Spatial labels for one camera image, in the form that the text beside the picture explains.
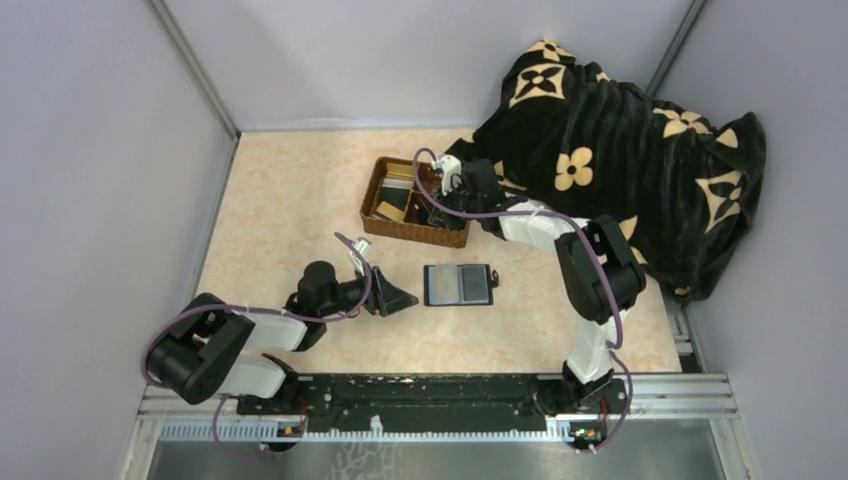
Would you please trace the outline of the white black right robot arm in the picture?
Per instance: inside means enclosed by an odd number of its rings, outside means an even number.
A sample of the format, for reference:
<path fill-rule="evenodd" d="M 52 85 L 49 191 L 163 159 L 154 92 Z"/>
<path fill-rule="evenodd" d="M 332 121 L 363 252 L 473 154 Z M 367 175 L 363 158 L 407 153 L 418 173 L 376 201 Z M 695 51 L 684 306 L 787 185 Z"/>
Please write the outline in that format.
<path fill-rule="evenodd" d="M 506 188 L 487 160 L 443 155 L 436 199 L 451 220 L 476 220 L 505 241 L 530 245 L 558 260 L 566 294 L 581 316 L 563 366 L 569 398 L 581 402 L 606 387 L 623 320 L 646 286 L 645 275 L 618 222 L 609 215 L 575 219 Z"/>

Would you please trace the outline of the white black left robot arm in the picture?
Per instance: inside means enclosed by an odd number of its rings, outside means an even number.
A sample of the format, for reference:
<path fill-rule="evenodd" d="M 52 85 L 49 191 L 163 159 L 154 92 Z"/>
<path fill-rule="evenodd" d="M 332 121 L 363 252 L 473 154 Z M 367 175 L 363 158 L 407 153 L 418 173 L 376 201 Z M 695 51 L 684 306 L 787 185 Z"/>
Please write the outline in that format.
<path fill-rule="evenodd" d="M 141 356 L 146 379 L 190 405 L 215 395 L 270 399 L 296 373 L 271 350 L 306 352 L 332 322 L 361 312 L 387 317 L 417 305 L 418 298 L 365 265 L 341 282 L 326 261 L 308 264 L 296 291 L 280 310 L 229 305 L 211 293 L 198 295 L 155 334 Z"/>

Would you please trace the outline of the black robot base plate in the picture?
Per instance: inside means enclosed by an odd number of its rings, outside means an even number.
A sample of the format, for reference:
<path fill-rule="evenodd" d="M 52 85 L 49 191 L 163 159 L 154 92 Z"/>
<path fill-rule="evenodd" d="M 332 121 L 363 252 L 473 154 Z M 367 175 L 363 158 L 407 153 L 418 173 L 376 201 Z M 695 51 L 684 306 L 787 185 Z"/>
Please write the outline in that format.
<path fill-rule="evenodd" d="M 581 402 L 572 401 L 561 375 L 313 374 L 287 380 L 271 398 L 242 396 L 244 416 L 293 415 L 309 433 L 541 433 L 558 415 L 622 412 L 625 383 L 611 383 Z"/>

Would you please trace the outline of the black leather card holder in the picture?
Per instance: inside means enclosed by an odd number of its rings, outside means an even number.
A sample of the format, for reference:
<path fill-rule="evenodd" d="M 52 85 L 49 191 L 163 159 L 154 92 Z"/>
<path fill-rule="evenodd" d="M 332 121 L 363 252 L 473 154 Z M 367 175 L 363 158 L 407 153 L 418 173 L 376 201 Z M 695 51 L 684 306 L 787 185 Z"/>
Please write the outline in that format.
<path fill-rule="evenodd" d="M 500 276 L 489 264 L 438 264 L 423 267 L 428 307 L 485 306 L 494 303 Z"/>

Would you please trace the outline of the brown wicker divided basket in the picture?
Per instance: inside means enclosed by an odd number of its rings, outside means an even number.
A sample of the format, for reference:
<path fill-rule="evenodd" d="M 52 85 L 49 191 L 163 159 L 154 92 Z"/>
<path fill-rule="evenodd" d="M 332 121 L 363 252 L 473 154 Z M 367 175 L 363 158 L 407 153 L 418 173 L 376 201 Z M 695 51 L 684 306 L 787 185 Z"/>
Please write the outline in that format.
<path fill-rule="evenodd" d="M 412 162 L 394 157 L 375 161 L 360 207 L 365 232 L 448 248 L 466 246 L 469 226 L 448 229 L 441 212 L 422 194 Z"/>

